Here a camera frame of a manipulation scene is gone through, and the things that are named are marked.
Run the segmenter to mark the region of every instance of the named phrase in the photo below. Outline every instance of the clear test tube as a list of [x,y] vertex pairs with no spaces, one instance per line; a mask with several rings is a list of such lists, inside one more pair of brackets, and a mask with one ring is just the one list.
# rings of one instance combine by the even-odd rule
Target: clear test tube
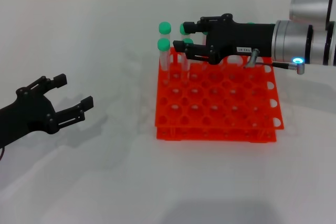
[[159,24],[159,33],[161,38],[166,38],[170,40],[170,33],[172,31],[172,26],[168,22],[161,22]]
[[[193,44],[193,40],[189,38],[183,39],[183,42],[186,44]],[[189,71],[190,70],[190,60],[187,59],[185,53],[182,53],[182,71]]]
[[206,45],[206,36],[208,35],[207,31],[202,32],[203,33],[203,39],[202,39],[202,44],[205,46]]
[[170,65],[170,41],[166,38],[159,39],[160,67],[163,71],[169,71]]
[[182,38],[182,40],[183,40],[183,39],[189,39],[189,38],[190,38],[190,34],[187,34],[187,33],[184,31],[183,24],[180,25],[180,34],[181,34],[181,38]]

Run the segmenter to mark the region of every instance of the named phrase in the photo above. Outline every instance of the white label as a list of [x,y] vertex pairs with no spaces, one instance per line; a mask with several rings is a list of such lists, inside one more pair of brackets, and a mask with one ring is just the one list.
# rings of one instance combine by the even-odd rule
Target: white label
[[237,52],[252,52],[250,47],[237,47]]

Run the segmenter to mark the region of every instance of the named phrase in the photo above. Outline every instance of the white tabletop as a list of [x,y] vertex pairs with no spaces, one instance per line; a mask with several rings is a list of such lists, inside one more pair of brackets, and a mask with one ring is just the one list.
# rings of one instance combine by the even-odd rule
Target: white tabletop
[[285,130],[274,144],[155,139],[158,24],[233,13],[287,19],[290,0],[0,0],[0,108],[65,73],[57,110],[86,120],[36,132],[0,161],[0,223],[336,222],[336,69],[276,70]]

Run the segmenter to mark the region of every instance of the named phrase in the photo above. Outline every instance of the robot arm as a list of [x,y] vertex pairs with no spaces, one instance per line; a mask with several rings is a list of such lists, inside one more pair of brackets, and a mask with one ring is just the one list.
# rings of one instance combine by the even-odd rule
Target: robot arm
[[304,72],[304,63],[336,66],[334,56],[334,22],[330,22],[332,0],[292,0],[291,20],[276,24],[239,24],[232,14],[202,17],[196,24],[185,22],[186,33],[207,32],[206,45],[174,41],[177,52],[187,59],[219,64],[230,55],[251,56],[246,67],[256,58],[272,57],[274,67]]
[[0,109],[0,149],[33,131],[55,134],[61,128],[84,121],[84,112],[93,108],[93,98],[87,97],[76,106],[55,112],[44,96],[54,88],[67,84],[65,74],[53,80],[42,76],[32,84],[16,91],[17,99]]

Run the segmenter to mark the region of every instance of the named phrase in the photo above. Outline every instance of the green cap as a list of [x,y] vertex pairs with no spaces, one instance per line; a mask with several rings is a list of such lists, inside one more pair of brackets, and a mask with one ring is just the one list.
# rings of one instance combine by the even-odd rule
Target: green cap
[[172,26],[168,22],[161,22],[159,24],[160,34],[170,34],[172,31]]
[[189,34],[187,34],[187,33],[184,31],[183,24],[180,25],[180,33],[181,33],[182,35],[189,35]]
[[189,39],[189,38],[185,38],[183,39],[183,42],[186,43],[186,44],[193,44],[193,40],[192,39]]
[[170,49],[170,41],[166,38],[159,39],[157,43],[160,51],[168,51]]

